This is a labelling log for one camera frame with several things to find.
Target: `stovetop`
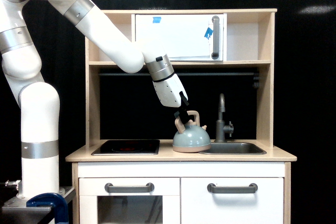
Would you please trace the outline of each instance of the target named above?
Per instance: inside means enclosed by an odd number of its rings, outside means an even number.
[[[156,155],[159,152],[159,144],[158,139],[108,140],[91,155]]]

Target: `drawer handle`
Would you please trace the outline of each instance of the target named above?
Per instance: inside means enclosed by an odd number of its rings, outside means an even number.
[[[114,186],[111,183],[105,185],[105,191],[107,193],[150,193],[154,191],[154,184],[148,183],[145,186]]]
[[[211,57],[215,60],[219,57],[219,17],[218,16],[213,16],[212,17],[212,22],[214,23],[214,50],[211,55]]]
[[[258,190],[258,186],[254,183],[249,186],[216,186],[211,183],[207,189],[209,193],[213,194],[254,194]]]

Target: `kettle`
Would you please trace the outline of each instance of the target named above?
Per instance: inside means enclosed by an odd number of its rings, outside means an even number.
[[[176,152],[200,152],[211,147],[211,141],[206,130],[206,125],[200,127],[199,113],[194,110],[187,111],[188,115],[193,115],[194,120],[189,120],[183,124],[180,117],[175,119],[177,132],[173,139],[173,150]]]

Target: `oven window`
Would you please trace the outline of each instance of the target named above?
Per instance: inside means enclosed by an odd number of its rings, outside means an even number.
[[[162,196],[98,196],[98,223],[163,223]]]

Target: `gray faucet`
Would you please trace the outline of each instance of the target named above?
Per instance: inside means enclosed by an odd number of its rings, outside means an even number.
[[[225,133],[233,133],[233,125],[229,122],[228,125],[225,125],[223,120],[223,112],[225,112],[225,100],[224,95],[219,95],[219,105],[218,105],[218,120],[216,121],[216,143],[226,143]]]

